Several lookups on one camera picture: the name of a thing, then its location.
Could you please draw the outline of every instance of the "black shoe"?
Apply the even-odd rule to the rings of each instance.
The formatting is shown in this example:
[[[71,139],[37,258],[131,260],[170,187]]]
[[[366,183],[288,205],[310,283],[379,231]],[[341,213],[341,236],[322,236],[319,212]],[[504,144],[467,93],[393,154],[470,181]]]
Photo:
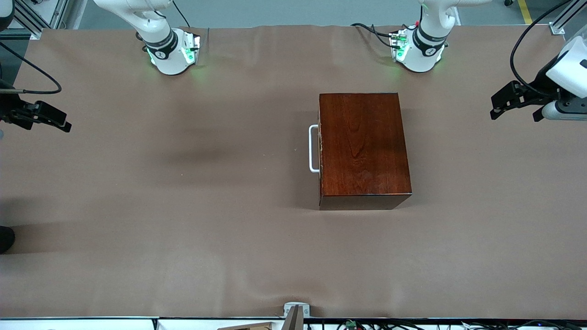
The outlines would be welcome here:
[[[0,226],[0,254],[8,251],[14,244],[14,231],[8,227]]]

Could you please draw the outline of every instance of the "yellow floor line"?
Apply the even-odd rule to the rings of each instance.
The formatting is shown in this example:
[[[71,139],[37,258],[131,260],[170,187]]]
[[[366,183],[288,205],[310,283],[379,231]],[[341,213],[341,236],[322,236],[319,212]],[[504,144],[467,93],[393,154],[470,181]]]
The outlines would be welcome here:
[[[532,17],[530,17],[530,11],[528,11],[528,6],[526,5],[526,0],[518,0],[519,9],[522,12],[522,16],[524,17],[524,22],[526,24],[532,24]]]

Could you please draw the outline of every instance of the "box handle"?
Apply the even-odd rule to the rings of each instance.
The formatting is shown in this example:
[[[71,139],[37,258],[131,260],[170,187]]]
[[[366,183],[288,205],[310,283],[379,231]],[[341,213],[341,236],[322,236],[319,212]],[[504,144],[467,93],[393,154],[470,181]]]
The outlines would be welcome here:
[[[309,166],[310,166],[310,172],[312,173],[320,173],[320,169],[315,169],[312,165],[313,165],[313,161],[312,161],[312,129],[318,129],[318,125],[310,125],[310,128],[308,128],[308,150],[309,150],[309,154],[308,154],[308,159],[309,159]]]

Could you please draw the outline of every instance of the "brown paper tabletop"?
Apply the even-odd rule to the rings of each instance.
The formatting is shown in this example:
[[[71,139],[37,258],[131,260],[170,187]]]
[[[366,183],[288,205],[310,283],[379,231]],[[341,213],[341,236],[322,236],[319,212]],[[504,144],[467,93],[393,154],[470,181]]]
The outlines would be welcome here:
[[[356,28],[213,29],[173,77],[133,31],[44,32],[26,55],[63,92],[24,98],[73,129],[0,124],[0,316],[585,318],[587,124],[490,120],[523,29],[455,28],[425,74]],[[562,44],[537,26],[520,73]],[[24,65],[16,86],[53,88]],[[317,210],[308,126],[339,92],[399,92],[398,209]]]

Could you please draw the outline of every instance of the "wooden box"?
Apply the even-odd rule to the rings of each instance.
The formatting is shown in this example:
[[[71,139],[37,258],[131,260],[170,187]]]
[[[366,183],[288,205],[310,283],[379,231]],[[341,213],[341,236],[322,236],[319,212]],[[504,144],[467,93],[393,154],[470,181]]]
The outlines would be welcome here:
[[[397,93],[321,94],[320,209],[391,210],[411,196]]]

